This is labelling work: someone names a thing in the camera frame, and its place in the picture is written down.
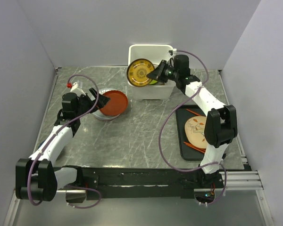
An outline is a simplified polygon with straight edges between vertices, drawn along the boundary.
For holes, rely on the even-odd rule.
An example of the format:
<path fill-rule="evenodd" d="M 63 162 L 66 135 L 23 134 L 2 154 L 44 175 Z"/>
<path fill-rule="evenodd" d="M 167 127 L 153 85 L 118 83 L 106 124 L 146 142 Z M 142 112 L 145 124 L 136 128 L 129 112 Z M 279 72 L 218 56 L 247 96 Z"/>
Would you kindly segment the yellow patterned plate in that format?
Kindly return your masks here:
<path fill-rule="evenodd" d="M 127 80 L 134 87 L 145 87 L 152 82 L 152 79 L 148 78 L 147 75 L 154 69 L 154 64 L 151 61 L 144 58 L 136 59 L 127 68 Z"/>

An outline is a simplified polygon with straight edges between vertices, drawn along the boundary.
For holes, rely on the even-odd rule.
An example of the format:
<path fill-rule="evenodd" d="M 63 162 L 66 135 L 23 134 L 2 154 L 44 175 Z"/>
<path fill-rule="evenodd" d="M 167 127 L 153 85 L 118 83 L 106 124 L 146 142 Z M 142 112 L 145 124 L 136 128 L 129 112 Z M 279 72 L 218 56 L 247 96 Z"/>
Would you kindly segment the red scalloped plate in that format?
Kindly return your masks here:
<path fill-rule="evenodd" d="M 104 97 L 110 98 L 108 103 L 100 109 L 101 113 L 106 116 L 117 116 L 122 114 L 128 107 L 127 96 L 118 90 L 110 90 L 102 94 Z"/>

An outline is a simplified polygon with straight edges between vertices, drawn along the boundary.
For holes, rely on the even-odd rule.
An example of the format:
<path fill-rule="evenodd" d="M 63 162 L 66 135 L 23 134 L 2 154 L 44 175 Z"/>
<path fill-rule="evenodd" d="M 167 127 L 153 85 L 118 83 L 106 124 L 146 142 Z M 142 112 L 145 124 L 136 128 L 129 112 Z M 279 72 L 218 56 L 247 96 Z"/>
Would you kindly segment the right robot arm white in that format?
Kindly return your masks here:
<path fill-rule="evenodd" d="M 237 115 L 233 105 L 226 105 L 215 98 L 205 87 L 205 82 L 191 74 L 189 57 L 176 55 L 172 64 L 162 60 L 147 78 L 166 83 L 174 81 L 206 116 L 204 137 L 208 142 L 200 165 L 189 171 L 197 178 L 201 187 L 208 187 L 218 179 L 218 171 L 226 148 L 237 137 Z"/>

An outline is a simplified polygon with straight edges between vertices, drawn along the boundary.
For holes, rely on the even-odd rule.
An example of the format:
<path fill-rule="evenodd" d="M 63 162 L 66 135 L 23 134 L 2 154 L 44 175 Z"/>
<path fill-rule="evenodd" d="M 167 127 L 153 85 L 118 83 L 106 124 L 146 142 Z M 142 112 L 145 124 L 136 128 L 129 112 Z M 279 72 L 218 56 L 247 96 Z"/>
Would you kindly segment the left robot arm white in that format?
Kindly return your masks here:
<path fill-rule="evenodd" d="M 70 185 L 79 189 L 84 185 L 83 170 L 79 166 L 55 169 L 55 162 L 63 148 L 78 131 L 80 118 L 103 108 L 110 98 L 94 88 L 89 91 L 71 91 L 62 96 L 62 108 L 47 139 L 29 158 L 16 163 L 15 193 L 18 199 L 30 200 L 33 205 L 51 201 L 57 190 Z"/>

